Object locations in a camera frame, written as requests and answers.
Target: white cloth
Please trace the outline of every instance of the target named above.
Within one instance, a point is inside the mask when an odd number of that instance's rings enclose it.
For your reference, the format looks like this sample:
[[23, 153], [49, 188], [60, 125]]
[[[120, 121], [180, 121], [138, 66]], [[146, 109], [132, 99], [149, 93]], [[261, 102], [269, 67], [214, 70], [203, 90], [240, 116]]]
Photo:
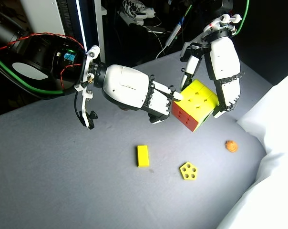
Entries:
[[255, 183], [217, 228], [288, 229], [288, 76], [238, 123], [259, 139], [267, 155]]

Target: orange object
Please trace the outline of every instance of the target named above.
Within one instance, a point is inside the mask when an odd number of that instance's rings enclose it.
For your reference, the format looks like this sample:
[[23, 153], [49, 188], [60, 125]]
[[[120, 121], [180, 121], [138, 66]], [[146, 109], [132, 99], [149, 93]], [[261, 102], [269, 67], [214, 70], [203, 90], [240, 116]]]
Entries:
[[238, 145], [234, 141], [226, 141], [226, 149], [234, 153], [238, 150]]

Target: yellow block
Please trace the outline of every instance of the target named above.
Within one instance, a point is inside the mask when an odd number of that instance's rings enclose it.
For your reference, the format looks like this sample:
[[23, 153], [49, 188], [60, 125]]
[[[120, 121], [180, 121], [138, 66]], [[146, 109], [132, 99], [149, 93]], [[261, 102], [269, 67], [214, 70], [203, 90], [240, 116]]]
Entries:
[[148, 167], [148, 147], [147, 146], [138, 146], [138, 167]]
[[184, 99], [175, 103], [198, 122], [196, 129], [219, 104], [217, 95], [199, 80], [194, 80], [181, 94]]
[[180, 167], [184, 180], [196, 180], [197, 178], [197, 168], [190, 162], [186, 162]]

